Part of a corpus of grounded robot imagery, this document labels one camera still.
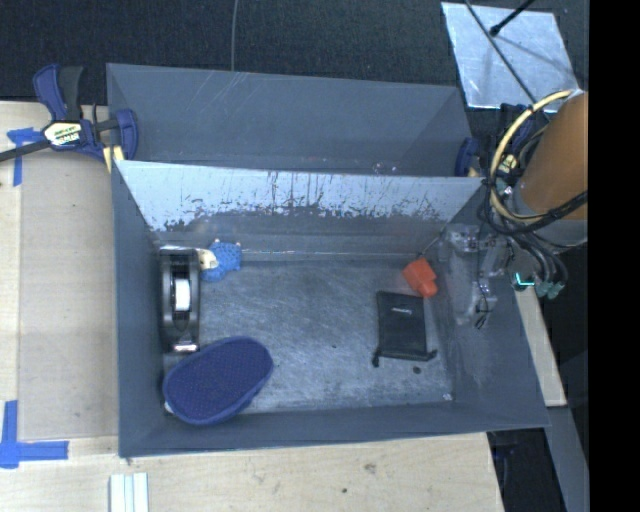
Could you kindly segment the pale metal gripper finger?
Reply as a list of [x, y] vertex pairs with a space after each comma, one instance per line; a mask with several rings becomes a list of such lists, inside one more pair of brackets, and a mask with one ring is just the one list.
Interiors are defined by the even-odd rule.
[[497, 305], [498, 298], [489, 279], [472, 280], [457, 292], [457, 323], [483, 328]]
[[480, 228], [470, 224], [448, 224], [438, 242], [438, 261], [444, 263], [453, 256], [466, 257], [480, 250]]

